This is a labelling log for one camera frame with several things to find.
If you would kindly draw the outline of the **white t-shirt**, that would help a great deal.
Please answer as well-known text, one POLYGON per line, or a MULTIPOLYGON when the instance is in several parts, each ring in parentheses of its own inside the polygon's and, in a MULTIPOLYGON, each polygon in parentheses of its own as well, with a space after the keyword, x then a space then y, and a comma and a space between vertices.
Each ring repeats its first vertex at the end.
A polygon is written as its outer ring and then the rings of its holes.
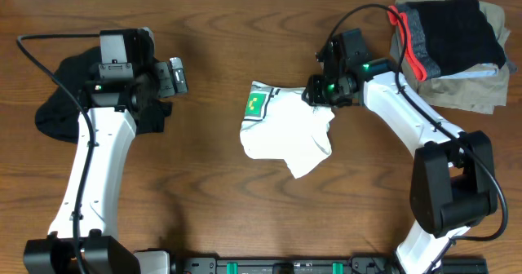
POLYGON ((304 89, 253 81, 241 123, 240 141, 248 157, 282 160, 301 178, 332 153, 328 137, 334 112, 302 100, 304 89))

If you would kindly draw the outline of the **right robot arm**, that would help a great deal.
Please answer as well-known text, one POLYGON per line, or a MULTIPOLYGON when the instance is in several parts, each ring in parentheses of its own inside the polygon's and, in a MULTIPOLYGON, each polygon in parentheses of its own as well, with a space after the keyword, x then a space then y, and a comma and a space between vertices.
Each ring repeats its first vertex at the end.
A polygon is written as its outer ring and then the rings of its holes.
POLYGON ((373 59, 359 29, 333 36, 317 53, 322 72, 302 98, 311 106, 362 105, 414 158, 409 203, 415 221, 392 257, 355 257, 350 273, 486 273, 484 259, 447 259, 459 238, 498 208, 491 142, 467 133, 417 95, 388 59, 373 59))

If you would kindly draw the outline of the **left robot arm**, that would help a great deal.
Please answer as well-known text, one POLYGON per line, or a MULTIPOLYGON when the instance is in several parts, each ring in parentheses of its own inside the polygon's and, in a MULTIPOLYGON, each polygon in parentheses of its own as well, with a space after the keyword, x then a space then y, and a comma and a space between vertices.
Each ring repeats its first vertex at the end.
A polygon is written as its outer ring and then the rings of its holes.
POLYGON ((171 273, 167 250, 135 253, 117 239, 117 203, 126 156, 139 119, 156 99, 187 90, 179 58, 154 57, 151 29, 104 30, 98 76, 79 94, 69 91, 32 54, 39 67, 79 112, 77 150, 69 183, 46 238, 26 243, 30 273, 171 273))

